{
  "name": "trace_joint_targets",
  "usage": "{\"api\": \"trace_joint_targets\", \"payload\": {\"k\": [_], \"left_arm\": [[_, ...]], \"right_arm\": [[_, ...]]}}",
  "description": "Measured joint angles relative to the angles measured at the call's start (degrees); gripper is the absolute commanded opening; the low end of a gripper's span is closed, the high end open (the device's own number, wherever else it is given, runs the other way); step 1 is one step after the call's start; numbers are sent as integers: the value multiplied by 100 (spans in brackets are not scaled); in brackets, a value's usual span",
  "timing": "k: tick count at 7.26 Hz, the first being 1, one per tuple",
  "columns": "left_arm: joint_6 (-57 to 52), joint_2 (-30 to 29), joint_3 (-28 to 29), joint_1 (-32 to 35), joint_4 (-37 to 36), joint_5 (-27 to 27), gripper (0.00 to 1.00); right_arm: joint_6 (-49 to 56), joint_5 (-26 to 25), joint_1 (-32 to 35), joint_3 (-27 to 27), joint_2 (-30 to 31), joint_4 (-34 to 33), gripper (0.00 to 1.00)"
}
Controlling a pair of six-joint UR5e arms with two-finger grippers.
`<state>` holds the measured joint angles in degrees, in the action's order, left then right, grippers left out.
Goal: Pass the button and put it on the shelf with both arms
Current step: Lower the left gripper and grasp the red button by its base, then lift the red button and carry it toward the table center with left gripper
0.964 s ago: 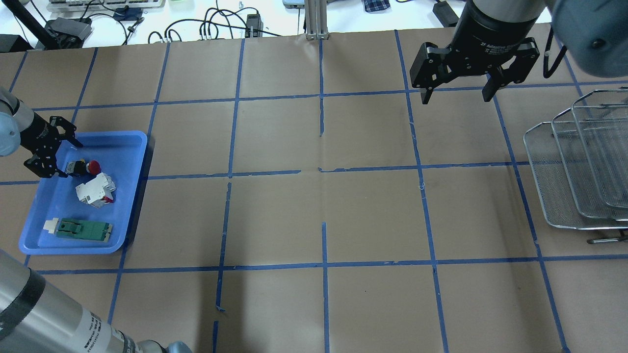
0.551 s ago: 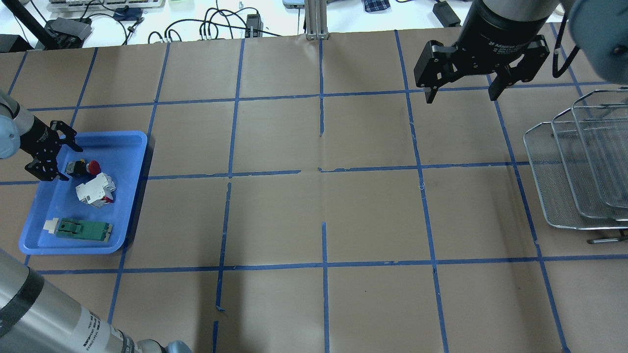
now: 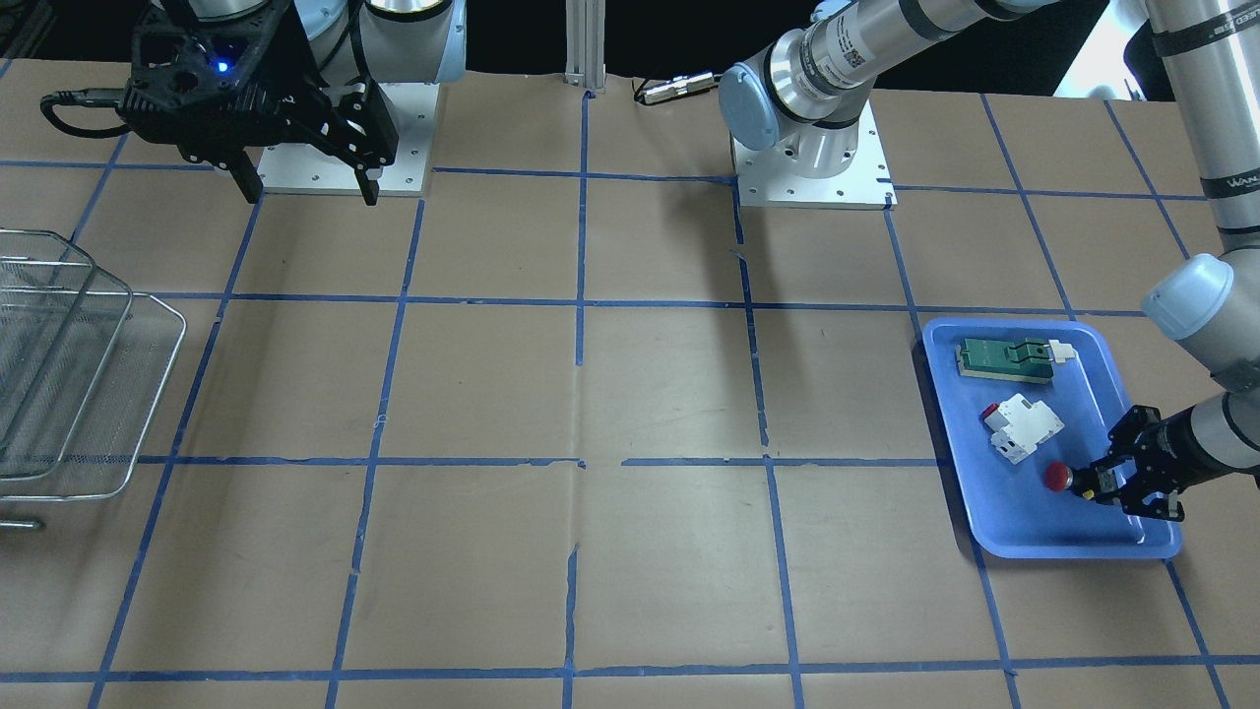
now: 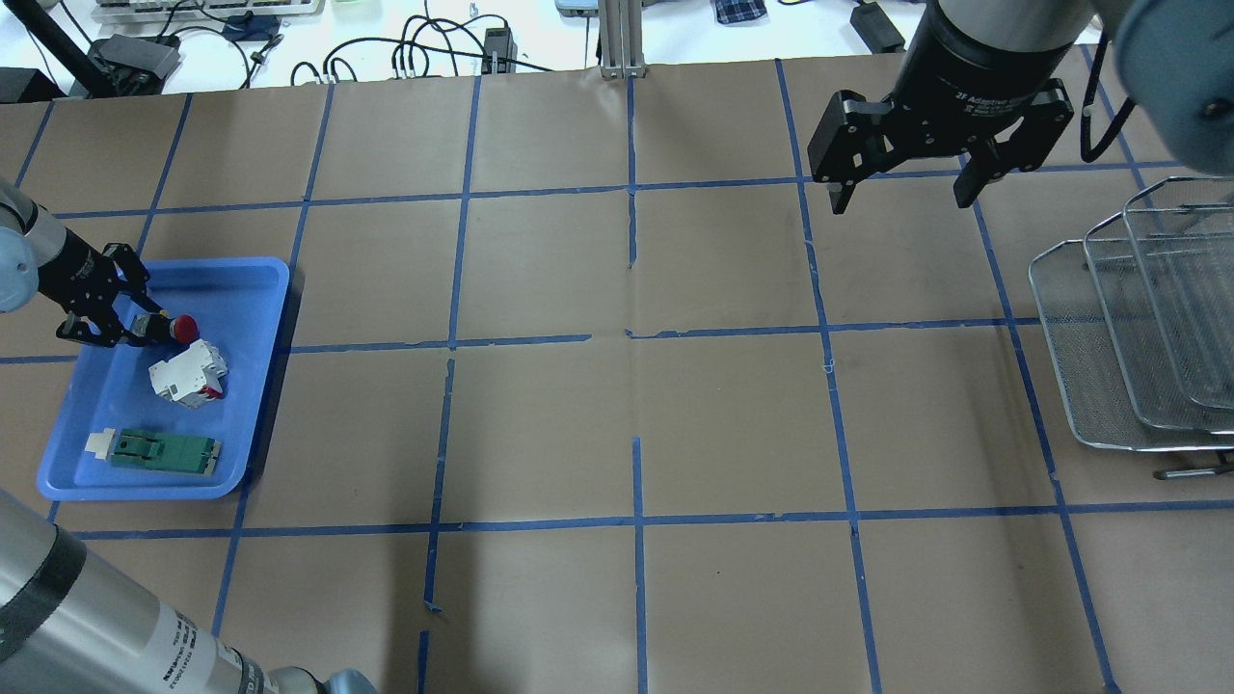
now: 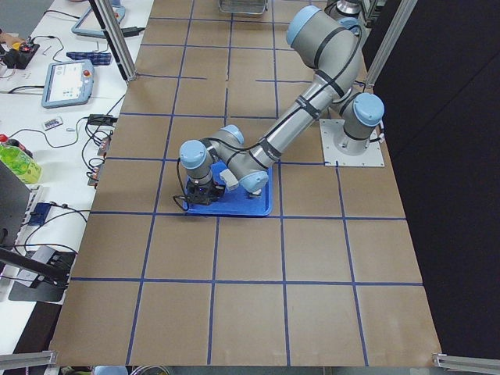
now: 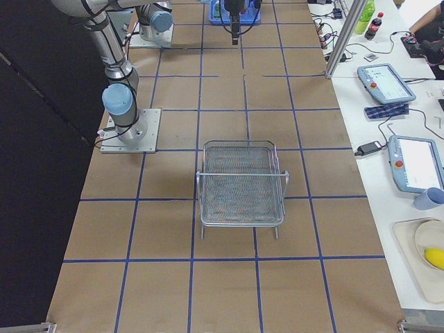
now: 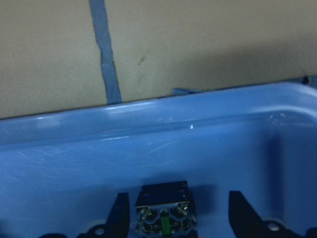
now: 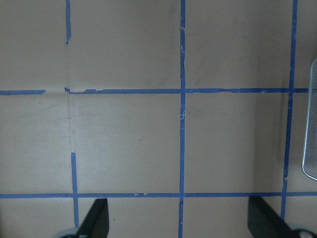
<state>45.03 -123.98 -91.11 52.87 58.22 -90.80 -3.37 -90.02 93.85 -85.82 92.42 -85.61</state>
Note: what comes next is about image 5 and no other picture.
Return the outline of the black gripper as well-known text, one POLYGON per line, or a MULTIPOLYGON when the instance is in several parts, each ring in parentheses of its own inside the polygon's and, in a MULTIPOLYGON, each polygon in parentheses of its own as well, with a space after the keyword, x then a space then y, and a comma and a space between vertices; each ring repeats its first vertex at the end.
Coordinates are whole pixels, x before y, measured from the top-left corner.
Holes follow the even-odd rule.
POLYGON ((224 196, 226 186, 214 180, 206 184, 195 183, 188 180, 186 184, 185 198, 190 205, 211 205, 224 196))

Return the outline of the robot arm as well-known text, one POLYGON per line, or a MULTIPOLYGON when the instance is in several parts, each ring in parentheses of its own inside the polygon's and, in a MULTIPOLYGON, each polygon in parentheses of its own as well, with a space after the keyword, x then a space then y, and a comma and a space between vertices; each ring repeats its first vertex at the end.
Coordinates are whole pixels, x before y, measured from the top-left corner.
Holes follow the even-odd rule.
POLYGON ((269 180, 268 169, 328 108, 344 120, 337 148, 347 155, 362 154, 384 116, 384 103, 352 86, 363 57, 361 37, 314 5, 302 8, 289 23, 286 40, 314 71, 312 83, 254 145, 244 145, 243 133, 235 125, 185 141, 177 160, 187 173, 180 199, 192 206, 211 205, 222 198, 230 183, 215 182, 212 165, 217 162, 235 177, 234 186, 251 195, 259 192, 269 180))

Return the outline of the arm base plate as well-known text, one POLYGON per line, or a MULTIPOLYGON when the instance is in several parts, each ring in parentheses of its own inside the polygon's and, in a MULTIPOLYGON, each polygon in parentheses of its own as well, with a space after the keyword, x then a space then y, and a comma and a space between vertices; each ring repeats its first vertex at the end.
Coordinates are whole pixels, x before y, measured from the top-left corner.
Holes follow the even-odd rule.
POLYGON ((351 139, 344 132, 344 120, 320 120, 323 163, 340 167, 385 167, 374 130, 366 140, 351 139))

